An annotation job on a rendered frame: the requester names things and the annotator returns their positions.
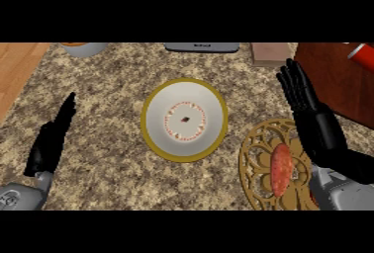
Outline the grey cup with orange content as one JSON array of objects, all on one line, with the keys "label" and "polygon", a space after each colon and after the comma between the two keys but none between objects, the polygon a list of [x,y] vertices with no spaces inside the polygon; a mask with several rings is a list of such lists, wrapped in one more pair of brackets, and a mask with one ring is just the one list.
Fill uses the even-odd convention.
[{"label": "grey cup with orange content", "polygon": [[91,57],[99,54],[108,46],[107,42],[71,42],[62,43],[62,48],[74,57]]}]

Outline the gold openwork placemat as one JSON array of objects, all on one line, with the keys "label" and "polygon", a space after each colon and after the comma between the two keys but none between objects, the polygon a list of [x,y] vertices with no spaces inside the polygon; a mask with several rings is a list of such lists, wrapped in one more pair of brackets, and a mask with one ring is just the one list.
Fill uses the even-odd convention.
[{"label": "gold openwork placemat", "polygon": [[[277,197],[271,185],[271,157],[280,143],[290,147],[293,174],[287,191]],[[293,120],[271,119],[253,127],[241,144],[238,159],[241,186],[256,211],[318,210],[311,191],[312,162]]]}]

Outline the red can with white rim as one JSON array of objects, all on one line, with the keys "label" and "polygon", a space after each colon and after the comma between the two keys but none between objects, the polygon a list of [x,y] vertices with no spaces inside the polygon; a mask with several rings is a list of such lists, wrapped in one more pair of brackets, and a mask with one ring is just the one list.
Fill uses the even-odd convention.
[{"label": "red can with white rim", "polygon": [[374,72],[374,47],[363,43],[348,54],[348,59]]}]

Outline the pale pink block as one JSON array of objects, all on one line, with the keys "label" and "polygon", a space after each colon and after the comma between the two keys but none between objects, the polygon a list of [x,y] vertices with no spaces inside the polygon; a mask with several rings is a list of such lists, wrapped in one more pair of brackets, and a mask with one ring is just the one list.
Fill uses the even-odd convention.
[{"label": "pale pink block", "polygon": [[280,67],[292,57],[290,46],[286,42],[253,42],[253,65],[259,67]]}]

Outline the white bowl with yellow rim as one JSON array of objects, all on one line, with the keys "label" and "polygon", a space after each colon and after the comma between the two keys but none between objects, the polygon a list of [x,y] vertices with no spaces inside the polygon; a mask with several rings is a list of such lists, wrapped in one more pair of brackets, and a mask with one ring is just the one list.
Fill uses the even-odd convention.
[{"label": "white bowl with yellow rim", "polygon": [[204,158],[228,130],[228,109],[218,90],[198,79],[167,81],[145,101],[141,130],[164,159],[184,163]]}]

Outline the grey flat appliance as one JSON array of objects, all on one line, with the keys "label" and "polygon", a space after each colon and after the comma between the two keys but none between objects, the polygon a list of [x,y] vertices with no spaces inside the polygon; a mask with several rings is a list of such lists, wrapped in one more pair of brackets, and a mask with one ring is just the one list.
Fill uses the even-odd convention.
[{"label": "grey flat appliance", "polygon": [[166,42],[164,46],[178,52],[231,53],[240,49],[238,42]]}]

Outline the dark brown wooden board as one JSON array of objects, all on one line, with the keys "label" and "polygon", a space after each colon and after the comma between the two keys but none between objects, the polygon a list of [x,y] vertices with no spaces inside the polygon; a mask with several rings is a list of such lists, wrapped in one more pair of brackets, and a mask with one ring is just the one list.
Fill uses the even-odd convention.
[{"label": "dark brown wooden board", "polygon": [[374,129],[374,72],[349,58],[360,42],[300,42],[296,61],[333,111]]}]

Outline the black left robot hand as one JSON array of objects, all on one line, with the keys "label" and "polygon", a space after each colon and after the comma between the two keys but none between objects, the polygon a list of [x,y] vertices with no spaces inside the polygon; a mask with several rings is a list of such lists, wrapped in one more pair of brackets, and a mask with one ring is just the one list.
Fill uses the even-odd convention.
[{"label": "black left robot hand", "polygon": [[28,177],[34,177],[39,172],[54,173],[57,171],[62,156],[65,133],[76,114],[74,96],[76,94],[70,93],[62,102],[57,118],[42,125],[24,171],[24,175]]}]

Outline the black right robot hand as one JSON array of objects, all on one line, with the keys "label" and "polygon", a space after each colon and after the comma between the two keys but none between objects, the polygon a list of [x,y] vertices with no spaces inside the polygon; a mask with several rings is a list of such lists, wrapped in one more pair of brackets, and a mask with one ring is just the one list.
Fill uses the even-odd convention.
[{"label": "black right robot hand", "polygon": [[330,106],[318,99],[302,65],[287,59],[277,74],[292,106],[299,137],[312,163],[360,184],[374,184],[374,157],[349,149]]}]

